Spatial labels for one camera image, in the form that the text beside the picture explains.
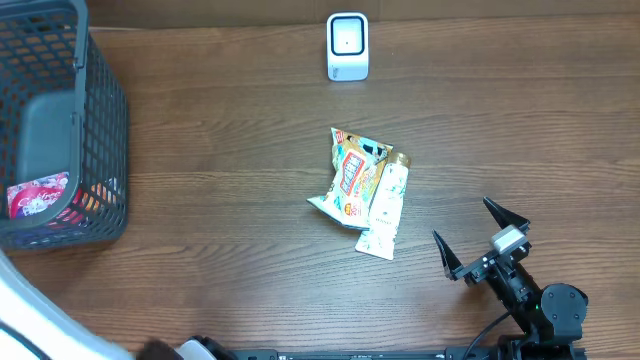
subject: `gray basket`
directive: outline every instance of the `gray basket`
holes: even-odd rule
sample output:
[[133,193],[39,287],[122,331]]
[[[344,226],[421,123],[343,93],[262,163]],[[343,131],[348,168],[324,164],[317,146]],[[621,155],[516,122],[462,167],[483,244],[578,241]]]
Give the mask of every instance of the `gray basket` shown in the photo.
[[[0,0],[1,246],[119,237],[128,127],[127,99],[89,35],[84,1]],[[65,171],[51,207],[9,220],[9,186]]]

